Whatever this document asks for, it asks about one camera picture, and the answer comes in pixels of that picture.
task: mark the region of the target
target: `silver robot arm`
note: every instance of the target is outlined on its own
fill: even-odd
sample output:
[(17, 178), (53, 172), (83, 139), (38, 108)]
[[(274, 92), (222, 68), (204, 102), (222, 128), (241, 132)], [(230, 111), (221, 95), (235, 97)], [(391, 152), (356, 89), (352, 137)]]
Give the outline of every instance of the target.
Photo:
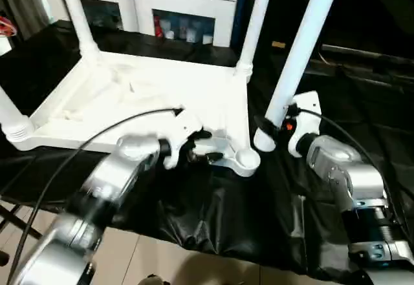
[(331, 188), (349, 238), (349, 258), (361, 269), (350, 284), (414, 284), (414, 256), (402, 225), (390, 211), (381, 174), (363, 162), (351, 146), (319, 135), (318, 95), (294, 97), (296, 128), (289, 153), (303, 157), (309, 167)]
[(399, 263), (414, 267), (401, 225), (391, 218), (380, 173), (363, 163), (355, 149), (330, 136), (306, 134), (298, 142), (298, 150), (331, 188), (349, 237), (351, 260), (367, 268)]
[(167, 140), (156, 136), (124, 136), (56, 217), (48, 231), (21, 263), (13, 285), (86, 285), (92, 256), (125, 196), (139, 184), (160, 156), (171, 156)]

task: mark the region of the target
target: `cable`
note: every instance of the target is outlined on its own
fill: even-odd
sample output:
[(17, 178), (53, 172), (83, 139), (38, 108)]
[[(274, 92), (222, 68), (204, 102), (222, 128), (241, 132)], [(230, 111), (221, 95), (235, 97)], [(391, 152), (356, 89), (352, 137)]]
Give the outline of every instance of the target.
[(179, 114), (181, 110), (180, 109), (172, 109), (172, 108), (168, 108), (168, 109), (155, 109), (153, 111), (147, 111), (147, 112), (142, 112), (140, 114), (136, 114), (134, 116), (128, 117), (124, 120), (121, 120), (117, 123), (114, 123), (113, 125), (110, 125), (108, 128), (105, 128), (104, 130), (98, 132), (97, 134), (95, 134), (94, 136), (92, 136), (91, 138), (89, 138), (85, 143), (81, 144), (65, 161), (62, 162), (62, 164), (56, 169), (56, 171), (53, 173), (52, 177), (50, 177), (50, 179), (48, 180), (48, 182), (46, 183), (46, 186), (43, 188), (38, 201), (36, 202), (35, 207), (33, 208), (32, 213), (30, 214), (30, 218), (27, 221), (27, 225), (26, 228), (23, 232), (23, 234), (21, 235), (19, 244), (17, 245), (17, 249), (16, 249), (16, 254), (14, 255), (14, 259), (13, 259), (13, 263), (12, 263), (12, 267), (10, 268), (10, 274), (8, 275), (8, 280), (7, 280), (7, 284), (10, 285), (12, 277), (14, 275), (14, 273), (16, 272), (17, 269), (17, 265), (19, 264), (20, 261), (20, 256), (21, 256), (21, 252), (23, 251), (23, 248), (25, 246), (25, 242), (28, 236), (28, 232), (30, 230), (30, 228), (33, 225), (33, 221), (36, 217), (36, 215), (38, 214), (38, 211), (40, 209), (40, 205), (43, 201), (43, 198), (47, 192), (47, 190), (49, 189), (50, 185), (52, 184), (52, 182), (56, 179), (56, 177), (59, 175), (59, 173), (86, 147), (88, 146), (93, 140), (95, 140), (97, 137), (101, 136), (102, 134), (114, 129), (115, 127), (130, 121), (132, 119), (135, 118), (139, 118), (139, 117), (143, 117), (149, 114), (156, 114), (156, 113), (160, 113), (160, 112), (174, 112), (176, 115)]
[[(336, 128), (337, 130), (339, 130), (350, 142), (353, 143), (353, 145), (358, 149), (358, 151), (360, 153), (362, 153), (368, 159), (368, 161), (370, 162), (370, 164), (380, 173), (381, 178), (384, 181), (384, 187), (386, 188), (386, 192), (389, 193), (389, 187), (387, 185), (386, 179), (384, 178), (384, 175), (381, 173), (381, 170), (379, 169), (379, 166), (376, 164), (375, 160), (371, 157), (371, 155), (367, 152), (367, 150), (361, 144), (359, 144), (358, 141), (355, 140), (344, 128), (342, 128), (340, 125), (338, 125), (335, 121), (333, 121), (333, 120), (329, 119), (328, 117), (325, 117), (322, 114), (319, 114), (317, 112), (310, 111), (308, 109), (301, 109), (301, 108), (297, 108), (297, 110), (298, 110), (298, 112), (306, 112), (307, 114), (311, 114), (313, 116), (317, 116), (317, 117), (321, 118), (323, 121), (325, 121), (326, 123), (328, 123), (329, 125), (332, 125), (334, 128)], [(398, 183), (398, 185), (401, 187), (402, 190), (404, 190), (404, 191), (407, 190), (407, 188), (405, 186), (403, 186), (403, 185), (401, 185), (399, 183)], [(410, 196), (410, 198), (413, 197), (413, 194), (411, 192), (409, 192), (408, 195)], [(394, 211), (395, 216), (398, 217), (398, 214), (397, 214), (397, 212), (395, 210), (395, 205), (394, 205), (392, 196), (388, 196), (388, 200), (390, 201), (390, 204), (391, 204), (391, 206), (393, 208), (393, 211)], [(404, 210), (402, 210), (402, 213), (403, 213), (403, 217), (404, 217), (403, 223), (407, 227), (407, 229), (409, 229), (408, 228), (408, 225), (407, 225), (407, 218), (406, 218), (406, 216), (404, 214)], [(404, 235), (406, 236), (407, 240), (408, 241), (411, 241), (411, 239), (409, 238), (409, 235), (407, 234), (407, 232), (404, 229), (404, 227), (402, 227), (401, 229), (403, 230)]]

